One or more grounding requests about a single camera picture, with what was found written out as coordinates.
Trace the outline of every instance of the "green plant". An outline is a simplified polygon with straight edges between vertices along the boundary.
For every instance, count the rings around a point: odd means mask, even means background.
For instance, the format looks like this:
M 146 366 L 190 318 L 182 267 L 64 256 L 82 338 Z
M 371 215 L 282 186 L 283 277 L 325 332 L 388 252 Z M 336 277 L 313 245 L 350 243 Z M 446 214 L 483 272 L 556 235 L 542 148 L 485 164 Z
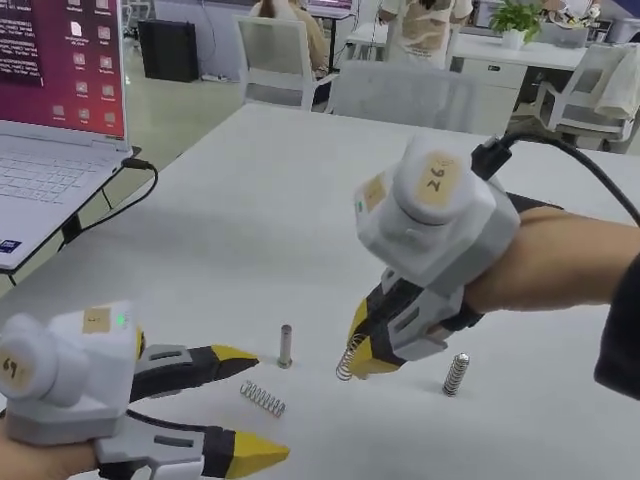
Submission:
M 493 15 L 489 26 L 498 33 L 518 30 L 525 32 L 524 41 L 529 43 L 540 31 L 542 6 L 539 4 L 522 5 L 513 0 L 504 0 L 498 11 Z

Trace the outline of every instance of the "label sticker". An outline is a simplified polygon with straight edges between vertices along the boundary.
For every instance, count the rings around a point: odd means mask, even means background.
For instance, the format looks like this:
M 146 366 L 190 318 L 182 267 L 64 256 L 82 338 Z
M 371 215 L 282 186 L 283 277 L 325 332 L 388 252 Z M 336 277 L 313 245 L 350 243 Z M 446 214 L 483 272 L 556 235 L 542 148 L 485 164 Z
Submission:
M 84 311 L 82 333 L 109 333 L 111 331 L 111 309 L 90 308 Z
M 6 348 L 0 349 L 0 382 L 22 391 L 29 386 L 32 377 L 33 370 L 25 361 Z
M 460 166 L 454 157 L 444 152 L 431 152 L 418 182 L 417 200 L 426 205 L 445 207 L 459 177 Z
M 387 191 L 382 183 L 382 174 L 376 175 L 364 188 L 364 203 L 367 211 L 371 212 L 387 196 Z
M 20 245 L 17 240 L 0 240 L 0 253 L 13 253 Z

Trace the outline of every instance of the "yellow fingertip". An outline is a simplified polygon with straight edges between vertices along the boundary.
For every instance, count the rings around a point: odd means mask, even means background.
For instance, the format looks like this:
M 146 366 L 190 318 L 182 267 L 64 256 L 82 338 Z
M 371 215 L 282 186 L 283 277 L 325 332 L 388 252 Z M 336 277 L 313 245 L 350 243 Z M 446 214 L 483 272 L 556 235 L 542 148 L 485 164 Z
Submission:
M 252 353 L 238 350 L 234 347 L 227 345 L 212 345 L 211 350 L 216 354 L 218 360 L 224 362 L 225 360 L 231 360 L 235 358 L 245 358 L 247 360 L 258 360 L 258 357 Z
M 225 478 L 246 477 L 286 460 L 289 449 L 254 433 L 236 432 L 233 460 Z
M 373 358 L 373 349 L 371 347 L 371 337 L 367 337 L 356 349 L 353 360 L 349 365 L 351 373 L 364 380 L 371 374 L 395 372 L 400 367 L 387 363 L 383 360 Z
M 367 300 L 364 299 L 362 302 L 360 302 L 360 305 L 356 310 L 356 314 L 353 316 L 353 321 L 351 322 L 351 329 L 349 330 L 348 338 L 353 337 L 356 328 L 358 328 L 358 326 L 367 319 L 367 315 Z

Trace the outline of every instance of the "laptop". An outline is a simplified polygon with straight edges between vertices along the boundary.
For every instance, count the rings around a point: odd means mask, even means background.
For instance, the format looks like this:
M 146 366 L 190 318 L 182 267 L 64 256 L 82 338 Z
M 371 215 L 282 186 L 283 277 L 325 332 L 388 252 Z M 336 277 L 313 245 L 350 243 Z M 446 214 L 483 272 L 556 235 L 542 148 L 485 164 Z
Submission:
M 0 271 L 131 155 L 120 0 L 0 1 Z
M 362 0 L 307 0 L 306 9 L 310 15 L 342 19 L 355 14 Z

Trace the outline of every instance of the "laptop keyboard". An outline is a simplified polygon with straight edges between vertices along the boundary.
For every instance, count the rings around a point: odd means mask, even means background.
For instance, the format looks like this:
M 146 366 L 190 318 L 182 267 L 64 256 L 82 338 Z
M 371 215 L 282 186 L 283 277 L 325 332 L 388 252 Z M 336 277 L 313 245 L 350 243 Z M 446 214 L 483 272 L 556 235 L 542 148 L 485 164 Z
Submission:
M 0 152 L 0 197 L 65 203 L 111 160 L 68 160 Z

